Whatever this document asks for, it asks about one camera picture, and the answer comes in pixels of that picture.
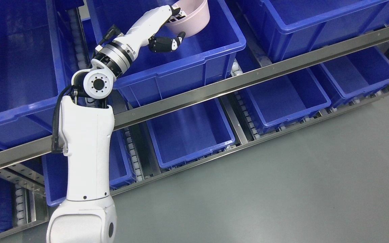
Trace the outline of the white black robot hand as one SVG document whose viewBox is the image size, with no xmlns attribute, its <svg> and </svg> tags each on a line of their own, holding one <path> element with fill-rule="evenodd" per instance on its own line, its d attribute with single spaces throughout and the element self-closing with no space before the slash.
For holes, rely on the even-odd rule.
<svg viewBox="0 0 389 243">
<path fill-rule="evenodd" d="M 165 53 L 175 51 L 183 42 L 186 33 L 179 32 L 176 37 L 156 37 L 157 32 L 177 17 L 184 18 L 181 8 L 172 5 L 163 5 L 145 12 L 139 20 L 121 37 L 122 42 L 138 50 L 148 46 L 154 53 Z"/>
</svg>

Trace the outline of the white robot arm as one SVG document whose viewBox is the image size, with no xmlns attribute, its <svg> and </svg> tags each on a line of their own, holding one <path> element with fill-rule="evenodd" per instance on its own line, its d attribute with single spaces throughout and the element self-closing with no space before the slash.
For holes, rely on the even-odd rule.
<svg viewBox="0 0 389 243">
<path fill-rule="evenodd" d="M 77 71 L 57 98 L 53 114 L 51 152 L 68 159 L 67 195 L 53 212 L 48 243 L 113 243 L 117 211 L 110 194 L 109 151 L 114 112 L 107 104 L 113 84 L 125 67 L 102 46 L 123 34 L 116 26 L 102 37 L 90 68 Z"/>
</svg>

